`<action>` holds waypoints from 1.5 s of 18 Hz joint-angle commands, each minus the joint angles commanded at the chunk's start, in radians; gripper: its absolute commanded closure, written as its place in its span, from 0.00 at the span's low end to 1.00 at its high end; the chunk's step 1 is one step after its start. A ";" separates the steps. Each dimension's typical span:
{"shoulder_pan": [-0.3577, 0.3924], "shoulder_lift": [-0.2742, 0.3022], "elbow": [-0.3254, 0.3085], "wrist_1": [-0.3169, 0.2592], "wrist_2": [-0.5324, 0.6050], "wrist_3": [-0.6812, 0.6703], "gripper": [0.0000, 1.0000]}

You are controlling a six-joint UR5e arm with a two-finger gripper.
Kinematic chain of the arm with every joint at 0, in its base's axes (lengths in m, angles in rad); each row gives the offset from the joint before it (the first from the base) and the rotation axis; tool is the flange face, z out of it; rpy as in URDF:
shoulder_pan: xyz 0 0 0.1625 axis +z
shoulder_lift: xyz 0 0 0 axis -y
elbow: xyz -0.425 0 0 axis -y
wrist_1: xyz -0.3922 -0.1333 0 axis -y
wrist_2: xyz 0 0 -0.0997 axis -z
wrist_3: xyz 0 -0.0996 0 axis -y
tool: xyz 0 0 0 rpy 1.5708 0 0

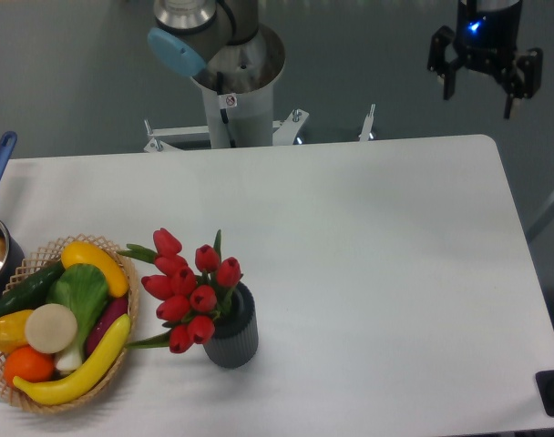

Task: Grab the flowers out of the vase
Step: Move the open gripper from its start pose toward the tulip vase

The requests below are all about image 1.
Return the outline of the grey robot arm base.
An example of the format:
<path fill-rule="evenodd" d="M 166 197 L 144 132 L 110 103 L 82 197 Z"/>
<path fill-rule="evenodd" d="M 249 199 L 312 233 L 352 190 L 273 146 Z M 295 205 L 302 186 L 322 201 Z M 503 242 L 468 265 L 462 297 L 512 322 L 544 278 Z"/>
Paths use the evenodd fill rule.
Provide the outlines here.
<path fill-rule="evenodd" d="M 214 148 L 272 144 L 273 87 L 282 40 L 259 21 L 256 1 L 157 1 L 148 44 L 200 89 Z"/>

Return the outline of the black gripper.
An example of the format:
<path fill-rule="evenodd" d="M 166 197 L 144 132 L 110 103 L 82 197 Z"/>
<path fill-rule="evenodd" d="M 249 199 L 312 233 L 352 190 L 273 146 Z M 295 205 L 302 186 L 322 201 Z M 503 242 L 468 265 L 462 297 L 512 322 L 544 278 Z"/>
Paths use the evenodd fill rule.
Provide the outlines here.
<path fill-rule="evenodd" d="M 520 14 L 520 1 L 457 2 L 456 32 L 446 25 L 435 31 L 427 59 L 427 69 L 443 80 L 444 100 L 455 94 L 462 66 L 504 83 L 505 119 L 516 100 L 534 97 L 541 86 L 543 50 L 533 47 L 515 58 Z M 448 62 L 446 51 L 452 44 L 457 57 Z"/>

